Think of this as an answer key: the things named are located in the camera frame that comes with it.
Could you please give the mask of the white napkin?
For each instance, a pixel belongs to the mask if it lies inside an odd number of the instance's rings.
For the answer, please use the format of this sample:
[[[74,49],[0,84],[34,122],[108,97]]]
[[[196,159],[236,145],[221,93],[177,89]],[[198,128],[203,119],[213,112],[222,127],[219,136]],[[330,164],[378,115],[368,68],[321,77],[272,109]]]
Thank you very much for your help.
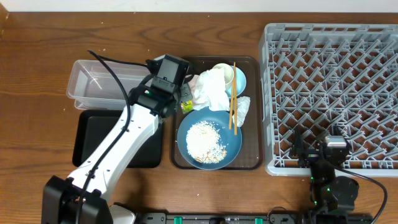
[[[208,107],[212,111],[229,110],[223,68],[212,68],[202,72],[192,88],[194,110]]]

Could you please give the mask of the clear plastic wrap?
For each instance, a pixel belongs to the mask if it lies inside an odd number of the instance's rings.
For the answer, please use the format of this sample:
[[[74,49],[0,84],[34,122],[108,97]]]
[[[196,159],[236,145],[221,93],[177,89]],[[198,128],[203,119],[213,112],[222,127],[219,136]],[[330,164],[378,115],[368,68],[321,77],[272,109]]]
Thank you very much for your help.
[[[246,115],[249,111],[251,99],[248,96],[242,96],[237,99],[237,127],[241,127],[244,123]]]

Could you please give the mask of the dark blue plate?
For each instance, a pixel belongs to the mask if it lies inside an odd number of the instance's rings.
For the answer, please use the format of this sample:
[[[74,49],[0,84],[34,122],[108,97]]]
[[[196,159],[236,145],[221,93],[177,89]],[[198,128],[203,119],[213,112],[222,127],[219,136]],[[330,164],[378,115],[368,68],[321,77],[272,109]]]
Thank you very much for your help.
[[[215,131],[220,135],[219,143],[225,147],[226,157],[217,163],[201,163],[196,161],[188,153],[188,144],[186,141],[188,130],[201,121],[210,123]],[[195,110],[187,114],[182,122],[178,125],[176,133],[176,143],[179,153],[194,169],[202,170],[217,170],[226,169],[230,165],[241,150],[243,143],[242,131],[240,128],[237,130],[237,135],[234,134],[229,126],[229,113],[227,111],[212,111],[209,108]]]

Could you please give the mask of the green yellow snack wrapper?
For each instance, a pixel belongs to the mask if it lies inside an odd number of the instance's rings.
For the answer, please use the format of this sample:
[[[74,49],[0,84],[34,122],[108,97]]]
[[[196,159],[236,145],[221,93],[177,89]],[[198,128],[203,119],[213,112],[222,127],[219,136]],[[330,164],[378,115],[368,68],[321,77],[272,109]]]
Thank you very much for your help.
[[[191,112],[193,110],[192,100],[188,100],[188,101],[181,103],[181,109],[182,109],[183,114]]]

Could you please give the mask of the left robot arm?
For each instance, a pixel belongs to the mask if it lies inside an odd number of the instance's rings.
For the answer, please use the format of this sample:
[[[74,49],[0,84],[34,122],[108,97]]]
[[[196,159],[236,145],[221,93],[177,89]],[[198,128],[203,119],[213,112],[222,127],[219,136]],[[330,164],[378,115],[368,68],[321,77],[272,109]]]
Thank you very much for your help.
[[[139,148],[174,114],[188,93],[190,63],[173,55],[148,60],[150,74],[123,90],[126,105],[113,129],[66,179],[52,176],[42,200],[42,223],[134,223],[136,214],[110,205],[114,188]]]

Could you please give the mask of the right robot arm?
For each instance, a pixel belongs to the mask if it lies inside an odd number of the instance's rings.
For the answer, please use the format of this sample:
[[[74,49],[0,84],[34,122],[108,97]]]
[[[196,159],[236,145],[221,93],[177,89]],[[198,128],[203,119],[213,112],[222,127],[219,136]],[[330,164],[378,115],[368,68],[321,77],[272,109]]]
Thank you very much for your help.
[[[301,223],[348,223],[359,184],[346,176],[337,177],[335,169],[346,160],[351,149],[341,133],[325,136],[315,149],[306,148],[299,128],[294,128],[294,143],[289,154],[298,157],[300,167],[310,168],[310,200],[315,204],[302,214]]]

